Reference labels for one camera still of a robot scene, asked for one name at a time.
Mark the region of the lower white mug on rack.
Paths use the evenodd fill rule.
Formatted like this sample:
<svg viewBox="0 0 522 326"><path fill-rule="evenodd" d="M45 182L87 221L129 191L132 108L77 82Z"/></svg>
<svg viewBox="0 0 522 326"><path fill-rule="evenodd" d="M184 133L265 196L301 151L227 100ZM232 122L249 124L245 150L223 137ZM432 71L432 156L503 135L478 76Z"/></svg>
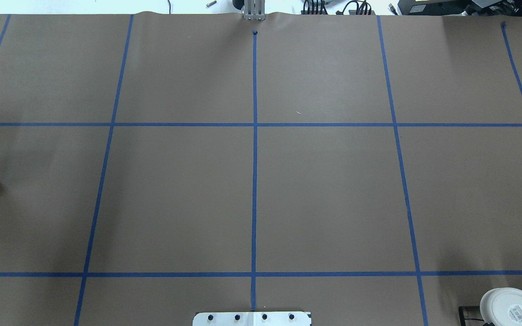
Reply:
<svg viewBox="0 0 522 326"><path fill-rule="evenodd" d="M495 288L487 291L480 301L480 313L487 324L522 326L522 290Z"/></svg>

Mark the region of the aluminium frame post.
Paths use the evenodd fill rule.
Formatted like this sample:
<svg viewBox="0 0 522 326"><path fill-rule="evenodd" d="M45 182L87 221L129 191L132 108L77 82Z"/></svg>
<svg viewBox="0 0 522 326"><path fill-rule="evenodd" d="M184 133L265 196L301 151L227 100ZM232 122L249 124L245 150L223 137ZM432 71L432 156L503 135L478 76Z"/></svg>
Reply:
<svg viewBox="0 0 522 326"><path fill-rule="evenodd" d="M244 20L264 21L266 19L265 0L243 0L241 6Z"/></svg>

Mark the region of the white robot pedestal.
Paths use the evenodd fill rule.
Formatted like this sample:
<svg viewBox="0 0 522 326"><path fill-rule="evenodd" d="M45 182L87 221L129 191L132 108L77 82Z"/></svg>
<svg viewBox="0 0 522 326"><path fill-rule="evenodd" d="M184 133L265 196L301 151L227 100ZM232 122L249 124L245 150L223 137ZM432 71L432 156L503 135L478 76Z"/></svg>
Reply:
<svg viewBox="0 0 522 326"><path fill-rule="evenodd" d="M193 326L311 326L311 313L276 312L203 312L195 314Z"/></svg>

